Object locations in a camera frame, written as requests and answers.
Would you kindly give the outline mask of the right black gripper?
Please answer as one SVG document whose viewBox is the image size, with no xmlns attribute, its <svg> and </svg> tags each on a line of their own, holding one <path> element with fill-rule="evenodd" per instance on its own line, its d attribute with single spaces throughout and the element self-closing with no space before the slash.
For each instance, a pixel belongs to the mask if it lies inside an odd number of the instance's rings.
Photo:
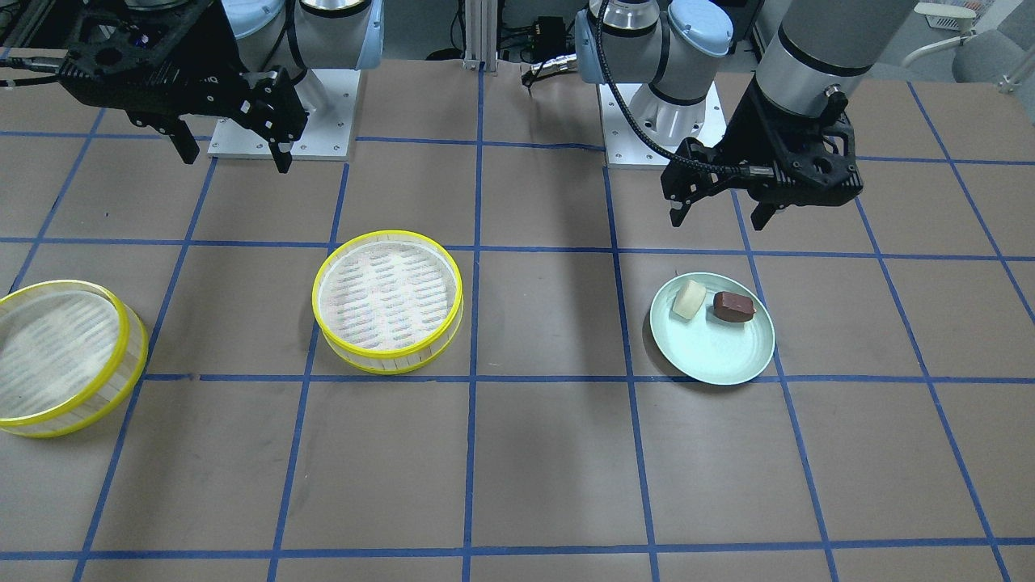
<svg viewBox="0 0 1035 582">
<path fill-rule="evenodd" d="M 265 142 L 287 174 L 307 113 L 285 67 L 252 71 L 218 1 L 89 1 L 57 81 L 77 101 L 125 111 L 169 137 L 179 158 L 200 153 L 185 116 L 233 120 Z"/>
</svg>

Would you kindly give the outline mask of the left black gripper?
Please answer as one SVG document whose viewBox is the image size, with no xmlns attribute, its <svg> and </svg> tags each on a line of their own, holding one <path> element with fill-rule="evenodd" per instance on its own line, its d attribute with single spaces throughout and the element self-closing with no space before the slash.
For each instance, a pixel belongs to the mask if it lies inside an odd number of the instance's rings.
<svg viewBox="0 0 1035 582">
<path fill-rule="evenodd" d="M 839 85 L 820 94 L 816 118 L 788 112 L 751 81 L 713 147 L 687 137 L 677 154 L 691 168 L 670 161 L 661 190 L 670 224 L 680 227 L 692 204 L 727 190 L 744 190 L 757 202 L 750 215 L 762 231 L 788 206 L 838 207 L 864 188 L 856 161 L 853 126 L 844 110 L 849 96 Z"/>
</svg>

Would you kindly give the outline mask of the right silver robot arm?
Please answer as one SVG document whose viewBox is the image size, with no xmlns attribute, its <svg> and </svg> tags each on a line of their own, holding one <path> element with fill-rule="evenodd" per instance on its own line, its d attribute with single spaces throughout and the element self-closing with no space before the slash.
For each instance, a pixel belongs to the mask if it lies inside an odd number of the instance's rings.
<svg viewBox="0 0 1035 582">
<path fill-rule="evenodd" d="M 383 55 L 381 1 L 89 1 L 55 69 L 77 101 L 120 110 L 185 163 L 347 161 L 360 71 Z"/>
</svg>

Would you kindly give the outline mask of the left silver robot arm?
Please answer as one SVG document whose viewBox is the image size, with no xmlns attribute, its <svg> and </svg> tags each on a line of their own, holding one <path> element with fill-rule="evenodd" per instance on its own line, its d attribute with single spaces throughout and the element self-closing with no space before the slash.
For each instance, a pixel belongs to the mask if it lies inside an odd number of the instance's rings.
<svg viewBox="0 0 1035 582">
<path fill-rule="evenodd" d="M 707 196 L 743 190 L 756 230 L 788 206 L 839 207 L 864 188 L 851 93 L 913 11 L 913 1 L 792 1 L 720 140 L 703 118 L 734 23 L 711 1 L 590 1 L 574 19 L 579 72 L 607 85 L 629 128 L 668 166 L 670 224 Z"/>
</svg>

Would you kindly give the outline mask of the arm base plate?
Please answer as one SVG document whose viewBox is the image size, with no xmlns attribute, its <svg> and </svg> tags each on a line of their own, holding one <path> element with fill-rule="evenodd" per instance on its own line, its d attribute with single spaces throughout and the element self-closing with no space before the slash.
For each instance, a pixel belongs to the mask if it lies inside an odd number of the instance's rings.
<svg viewBox="0 0 1035 582">
<path fill-rule="evenodd" d="M 618 88 L 635 125 L 669 152 L 674 152 L 685 137 L 694 137 L 703 146 L 713 147 L 724 136 L 727 121 L 715 84 L 709 87 L 703 101 L 690 106 L 663 101 L 644 84 L 621 82 Z M 607 166 L 628 170 L 666 167 L 668 158 L 655 154 L 635 136 L 614 92 L 605 84 L 598 85 L 598 97 Z"/>
<path fill-rule="evenodd" d="M 294 161 L 351 158 L 362 82 L 363 72 L 358 70 L 308 70 L 297 86 L 308 118 L 299 140 L 292 143 Z M 229 119 L 217 122 L 207 154 L 211 158 L 272 159 L 267 142 Z"/>
</svg>

